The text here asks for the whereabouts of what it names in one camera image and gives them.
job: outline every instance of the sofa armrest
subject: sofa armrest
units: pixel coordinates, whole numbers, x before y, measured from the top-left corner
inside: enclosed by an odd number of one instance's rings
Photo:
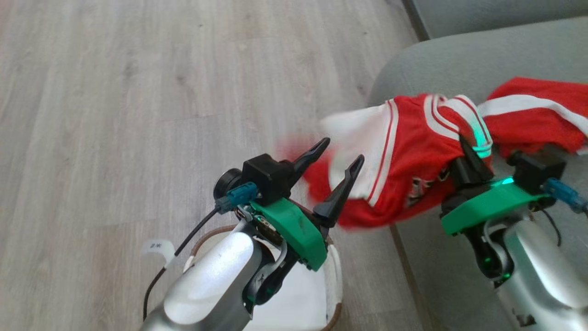
[[[588,15],[586,0],[403,1],[421,39]]]

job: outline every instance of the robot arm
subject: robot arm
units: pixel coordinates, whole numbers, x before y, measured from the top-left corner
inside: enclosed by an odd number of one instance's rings
[[[296,263],[317,271],[326,260],[326,238],[335,226],[363,165],[360,155],[345,178],[313,211],[289,199],[290,189],[324,152],[325,138],[296,161],[263,154],[227,171],[215,185],[220,213],[239,224],[168,290],[142,331],[242,330],[256,305],[276,294]],[[280,250],[275,260],[267,244]]]
[[[519,153],[509,159],[514,176],[493,180],[463,140],[462,148],[465,156],[451,166],[456,192],[442,203],[445,232],[467,237],[514,330],[588,330],[588,285],[528,217],[556,200],[586,211],[588,203],[558,181],[565,162]]]

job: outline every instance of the gray sofa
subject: gray sofa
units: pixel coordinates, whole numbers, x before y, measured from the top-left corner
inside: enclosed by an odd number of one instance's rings
[[[382,69],[370,105],[423,92],[465,94],[480,103],[515,76],[588,82],[588,17],[571,17],[588,14],[586,0],[412,0],[406,6],[415,28],[420,21],[420,34],[434,39],[407,48]],[[517,25],[547,19],[557,20]],[[480,31],[502,26],[513,27]],[[569,160],[564,180],[588,196],[588,157],[583,158]],[[497,175],[512,173],[495,159]],[[588,220],[562,204],[551,213],[562,232],[562,252],[588,282]],[[537,219],[555,238],[548,222]],[[399,223],[396,230],[417,295],[445,329],[510,330],[467,240],[443,233],[439,209]]]

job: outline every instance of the camera lens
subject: camera lens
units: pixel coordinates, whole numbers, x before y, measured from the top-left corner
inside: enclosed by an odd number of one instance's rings
[[[241,171],[237,168],[233,168],[222,174],[222,176],[216,181],[215,188],[212,191],[212,195],[215,200],[222,198],[228,191],[239,186],[241,181]]]

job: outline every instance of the red and white jersey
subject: red and white jersey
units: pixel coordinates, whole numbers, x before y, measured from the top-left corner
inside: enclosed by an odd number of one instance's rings
[[[479,106],[464,95],[422,94],[334,114],[321,122],[332,146],[305,174],[309,194],[324,199],[363,154],[339,224],[376,227],[404,220],[453,191],[447,166],[463,155],[460,134],[485,161],[493,142],[503,153],[545,143],[576,152],[588,135],[587,105],[588,85],[515,78]]]

